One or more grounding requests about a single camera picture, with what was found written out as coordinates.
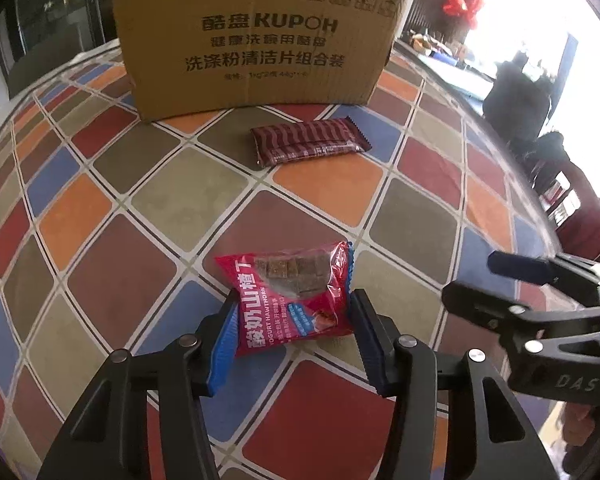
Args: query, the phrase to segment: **metal bolt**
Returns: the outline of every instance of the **metal bolt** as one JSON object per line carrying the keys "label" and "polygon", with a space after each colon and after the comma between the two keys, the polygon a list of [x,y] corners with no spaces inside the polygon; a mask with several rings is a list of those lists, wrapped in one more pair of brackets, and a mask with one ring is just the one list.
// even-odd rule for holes
{"label": "metal bolt", "polygon": [[538,339],[531,339],[525,343],[525,350],[531,354],[538,354],[543,348],[544,345]]}
{"label": "metal bolt", "polygon": [[198,338],[195,334],[185,334],[181,335],[180,339],[178,339],[178,344],[183,346],[184,348],[189,348],[190,346],[195,346],[198,343]]}
{"label": "metal bolt", "polygon": [[120,350],[114,350],[111,352],[109,358],[115,363],[123,363],[126,361],[128,354],[129,352],[127,350],[121,348]]}
{"label": "metal bolt", "polygon": [[471,359],[471,361],[481,363],[486,358],[487,356],[479,348],[471,348],[471,350],[469,350],[469,359]]}
{"label": "metal bolt", "polygon": [[509,312],[512,314],[524,314],[526,312],[526,308],[520,305],[511,305],[509,307]]}
{"label": "metal bolt", "polygon": [[398,338],[398,345],[403,348],[413,348],[418,344],[418,340],[412,335],[401,335]]}

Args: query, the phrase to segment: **cardboard box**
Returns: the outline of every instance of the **cardboard box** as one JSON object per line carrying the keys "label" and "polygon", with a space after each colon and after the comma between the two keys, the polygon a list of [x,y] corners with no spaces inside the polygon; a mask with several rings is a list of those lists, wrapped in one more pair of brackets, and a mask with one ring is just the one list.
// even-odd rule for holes
{"label": "cardboard box", "polygon": [[366,104],[405,0],[114,0],[143,120],[275,103]]}

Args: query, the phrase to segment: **colorful tablecloth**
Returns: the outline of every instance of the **colorful tablecloth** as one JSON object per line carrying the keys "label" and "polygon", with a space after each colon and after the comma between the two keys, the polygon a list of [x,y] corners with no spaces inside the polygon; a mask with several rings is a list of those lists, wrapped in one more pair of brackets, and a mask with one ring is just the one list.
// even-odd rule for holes
{"label": "colorful tablecloth", "polygon": [[[142,124],[119,50],[26,98],[0,132],[0,451],[33,478],[108,352],[159,350],[215,312],[218,254],[349,239],[353,287],[403,333],[462,353],[495,339],[448,316],[458,277],[537,308],[564,301],[493,276],[495,248],[552,254],[552,234],[486,133],[425,69],[395,54],[368,107],[273,105]],[[260,170],[249,129],[350,116],[365,155]],[[445,457],[438,413],[434,477]],[[546,403],[524,399],[541,422]],[[224,480],[366,480],[393,403],[365,382],[352,336],[237,360],[203,399]],[[158,402],[148,401],[154,480]]]}

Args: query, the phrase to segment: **diamond pattern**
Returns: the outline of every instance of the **diamond pattern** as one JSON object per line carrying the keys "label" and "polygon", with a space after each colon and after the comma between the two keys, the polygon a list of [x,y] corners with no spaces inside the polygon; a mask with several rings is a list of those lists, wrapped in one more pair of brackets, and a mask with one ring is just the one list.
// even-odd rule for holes
{"label": "diamond pattern", "polygon": [[[350,239],[352,286],[401,331],[439,337],[443,351],[480,346],[496,364],[504,354],[489,334],[452,316],[440,325],[442,285],[457,275],[535,308],[555,303],[486,268],[494,248],[557,248],[497,144],[410,60],[391,57],[368,107],[270,104],[154,125],[138,121],[131,89],[112,49],[45,84],[0,129],[0,445],[21,476],[36,475],[107,351],[157,351],[218,310],[229,285],[220,254]],[[351,117],[373,148],[258,167],[250,128],[330,115]],[[302,348],[320,364],[297,347],[245,356],[202,400],[224,480],[372,475],[392,403],[354,377],[352,336]],[[541,422],[544,408],[526,404]],[[316,416],[324,405],[328,418]],[[152,406],[148,420],[160,480]],[[438,427],[434,478],[446,419]],[[298,461],[307,442],[320,451]]]}

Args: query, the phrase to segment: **snack package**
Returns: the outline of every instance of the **snack package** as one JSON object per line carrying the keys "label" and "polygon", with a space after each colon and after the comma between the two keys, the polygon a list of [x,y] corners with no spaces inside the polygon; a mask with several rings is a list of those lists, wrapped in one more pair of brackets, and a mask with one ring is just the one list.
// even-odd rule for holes
{"label": "snack package", "polygon": [[252,128],[261,168],[283,162],[368,152],[371,144],[348,117]]}
{"label": "snack package", "polygon": [[338,242],[315,249],[231,254],[216,262],[240,291],[242,355],[300,338],[347,335],[353,249]]}

